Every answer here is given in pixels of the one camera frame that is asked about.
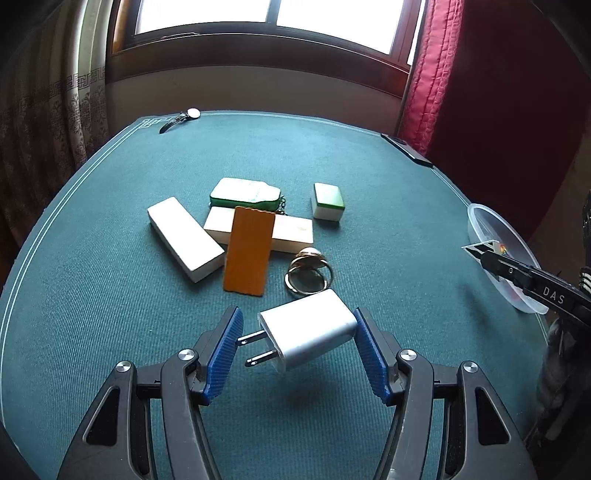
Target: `green lid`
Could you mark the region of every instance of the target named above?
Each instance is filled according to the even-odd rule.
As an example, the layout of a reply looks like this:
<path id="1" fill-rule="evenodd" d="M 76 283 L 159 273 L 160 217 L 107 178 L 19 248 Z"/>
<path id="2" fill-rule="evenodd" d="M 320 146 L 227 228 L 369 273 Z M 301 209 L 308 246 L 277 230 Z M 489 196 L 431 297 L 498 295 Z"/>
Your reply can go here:
<path id="1" fill-rule="evenodd" d="M 320 207 L 334 208 L 337 210 L 345 209 L 345 203 L 340 194 L 340 188 L 335 185 L 314 183 L 314 195 L 316 196 L 316 203 Z"/>

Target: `window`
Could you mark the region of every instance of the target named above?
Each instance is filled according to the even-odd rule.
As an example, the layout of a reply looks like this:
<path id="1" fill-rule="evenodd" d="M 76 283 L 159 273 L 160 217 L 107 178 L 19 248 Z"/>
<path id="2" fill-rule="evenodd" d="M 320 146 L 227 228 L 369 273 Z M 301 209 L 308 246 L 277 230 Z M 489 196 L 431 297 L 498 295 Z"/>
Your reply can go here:
<path id="1" fill-rule="evenodd" d="M 390 53 L 402 0 L 282 0 L 277 25 L 343 38 Z"/>
<path id="2" fill-rule="evenodd" d="M 135 33 L 210 22 L 264 22 L 269 0 L 141 0 Z"/>
<path id="3" fill-rule="evenodd" d="M 424 2 L 115 0 L 108 81 L 192 66 L 263 66 L 401 97 Z"/>

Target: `metal chain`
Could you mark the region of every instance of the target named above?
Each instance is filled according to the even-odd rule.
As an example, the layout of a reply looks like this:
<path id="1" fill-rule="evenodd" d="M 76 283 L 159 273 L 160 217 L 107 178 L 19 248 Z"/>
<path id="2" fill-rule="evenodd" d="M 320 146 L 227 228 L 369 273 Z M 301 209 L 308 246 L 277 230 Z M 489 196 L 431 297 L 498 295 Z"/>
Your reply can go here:
<path id="1" fill-rule="evenodd" d="M 279 197 L 279 207 L 277 207 L 277 211 L 275 212 L 277 215 L 286 215 L 285 213 L 285 197 L 281 195 Z"/>

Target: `orange block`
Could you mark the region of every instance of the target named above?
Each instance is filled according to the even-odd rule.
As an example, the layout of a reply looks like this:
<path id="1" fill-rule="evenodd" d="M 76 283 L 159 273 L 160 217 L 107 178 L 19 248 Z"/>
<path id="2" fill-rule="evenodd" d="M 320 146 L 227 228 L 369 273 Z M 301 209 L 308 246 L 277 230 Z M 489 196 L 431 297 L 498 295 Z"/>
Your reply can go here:
<path id="1" fill-rule="evenodd" d="M 236 207 L 226 254 L 223 289 L 248 295 L 265 293 L 275 214 Z"/>

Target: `patterned curtain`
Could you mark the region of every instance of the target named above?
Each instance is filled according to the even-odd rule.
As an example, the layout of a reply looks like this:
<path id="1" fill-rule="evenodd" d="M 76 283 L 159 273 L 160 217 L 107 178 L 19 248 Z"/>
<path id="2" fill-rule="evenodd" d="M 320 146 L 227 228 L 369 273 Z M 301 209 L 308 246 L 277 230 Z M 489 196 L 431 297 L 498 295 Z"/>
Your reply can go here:
<path id="1" fill-rule="evenodd" d="M 64 183 L 109 138 L 105 52 L 111 5 L 64 1 L 2 72 L 0 225 L 18 247 Z"/>

